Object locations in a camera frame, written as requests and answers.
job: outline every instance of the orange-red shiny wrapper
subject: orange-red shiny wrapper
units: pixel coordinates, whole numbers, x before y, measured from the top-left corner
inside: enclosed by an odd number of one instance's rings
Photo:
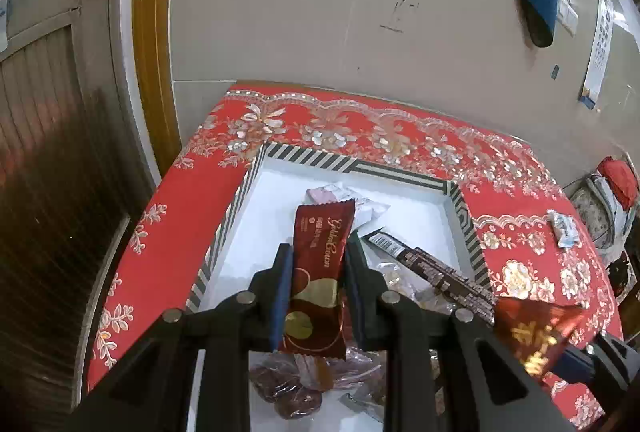
[[[581,306],[502,297],[495,306],[494,333],[525,370],[541,380],[583,318]]]
[[[293,278],[280,350],[344,358],[338,281],[356,204],[299,206],[293,230]]]

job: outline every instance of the barcode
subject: barcode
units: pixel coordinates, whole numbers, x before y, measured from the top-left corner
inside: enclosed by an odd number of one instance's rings
[[[375,244],[382,251],[388,253],[393,258],[398,258],[398,255],[400,255],[404,251],[404,246],[402,244],[387,237],[386,235],[382,235],[381,233],[377,233],[373,237],[370,237],[369,242]]]

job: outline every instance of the red wrapper with gold characters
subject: red wrapper with gold characters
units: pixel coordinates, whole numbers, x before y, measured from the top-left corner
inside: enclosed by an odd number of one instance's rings
[[[583,317],[581,306],[504,297],[495,306],[494,333],[525,370],[541,380],[554,366]]]
[[[353,199],[298,207],[282,350],[344,358],[338,279],[355,209]]]

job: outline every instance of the table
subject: table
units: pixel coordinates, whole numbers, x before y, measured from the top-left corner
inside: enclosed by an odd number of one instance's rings
[[[335,91],[238,83],[226,92],[163,178],[111,283],[88,370],[91,389],[168,307],[185,307],[215,228],[265,141],[452,179],[462,189],[498,295],[582,304],[572,336],[622,336],[606,271],[574,207],[527,144],[445,115]],[[559,249],[548,209],[572,215],[582,244]],[[602,409],[584,385],[545,378],[578,428]]]

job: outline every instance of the yellow circle on wrapper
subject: yellow circle on wrapper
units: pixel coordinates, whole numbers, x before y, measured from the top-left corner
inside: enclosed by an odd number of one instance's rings
[[[305,340],[314,332],[314,326],[306,313],[292,311],[284,320],[284,332],[292,338]]]

